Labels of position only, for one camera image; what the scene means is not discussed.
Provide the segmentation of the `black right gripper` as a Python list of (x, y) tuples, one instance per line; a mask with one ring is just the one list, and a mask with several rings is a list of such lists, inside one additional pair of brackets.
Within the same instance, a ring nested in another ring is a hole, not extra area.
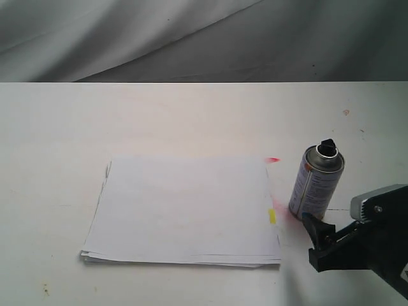
[(335, 225), (310, 213), (302, 214), (302, 223), (314, 246), (309, 249), (309, 263), (317, 272), (371, 270), (394, 289), (407, 289), (407, 218), (359, 222), (356, 233), (338, 250), (325, 249), (332, 243)]

